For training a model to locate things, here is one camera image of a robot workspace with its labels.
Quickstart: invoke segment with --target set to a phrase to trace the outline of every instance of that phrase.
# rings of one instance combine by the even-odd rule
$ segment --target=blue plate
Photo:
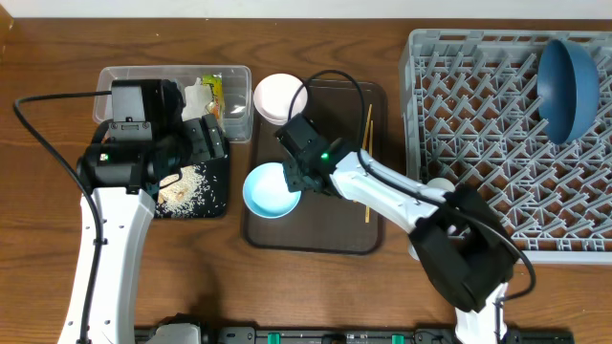
[[[597,66],[578,43],[553,40],[537,67],[537,94],[548,139],[562,144],[579,139],[595,120],[600,101]]]
[[[269,162],[251,171],[242,187],[242,198],[255,215],[277,219],[289,214],[299,202],[301,192],[289,192],[283,166]]]

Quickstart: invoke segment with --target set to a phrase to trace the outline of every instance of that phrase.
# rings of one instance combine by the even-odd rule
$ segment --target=bowl
[[[301,191],[289,192],[283,166],[268,162],[251,171],[242,187],[247,208],[265,219],[277,219],[289,214],[299,202]]]
[[[595,61],[578,43],[552,40],[537,67],[537,94],[543,102],[544,133],[555,144],[579,139],[591,127],[600,100]]]
[[[302,85],[302,81],[293,75],[269,75],[255,88],[253,102],[255,109],[263,118],[274,125],[283,125],[287,122],[289,106],[295,92]],[[295,99],[291,116],[302,112],[308,102],[308,92],[302,88]]]

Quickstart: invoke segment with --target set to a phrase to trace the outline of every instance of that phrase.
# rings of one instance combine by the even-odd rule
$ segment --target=yellow package
[[[223,115],[226,111],[226,102],[223,99],[223,86],[221,85],[220,75],[202,75],[202,85],[209,86],[212,91],[212,102],[207,106],[209,114],[214,114],[219,122],[223,125]]]

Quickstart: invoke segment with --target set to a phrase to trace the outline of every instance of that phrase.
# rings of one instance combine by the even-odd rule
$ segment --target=wire rack
[[[595,122],[562,145],[538,114],[551,39],[580,43],[600,75]],[[612,33],[418,30],[400,73],[408,177],[477,187],[535,262],[612,263]]]

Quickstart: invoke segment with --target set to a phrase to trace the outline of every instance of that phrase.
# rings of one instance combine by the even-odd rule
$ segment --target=wooden tabletop
[[[389,103],[382,161],[404,171],[398,61],[421,28],[612,31],[611,22],[478,20],[75,20],[17,19],[0,65],[0,342],[56,342],[68,310],[80,240],[79,192],[19,125],[23,96],[96,89],[107,66],[240,64],[253,87],[266,75],[340,69],[374,81]],[[26,106],[27,117],[76,162],[96,125],[91,99]],[[231,146],[228,214],[221,220],[154,221],[142,258],[136,323],[188,312],[212,324],[261,327],[411,328],[449,325],[453,308],[387,224],[364,257],[250,247],[240,235],[249,145]],[[528,282],[518,266],[511,290]],[[506,307],[521,328],[574,332],[578,343],[612,337],[612,267],[536,267],[538,286]]]

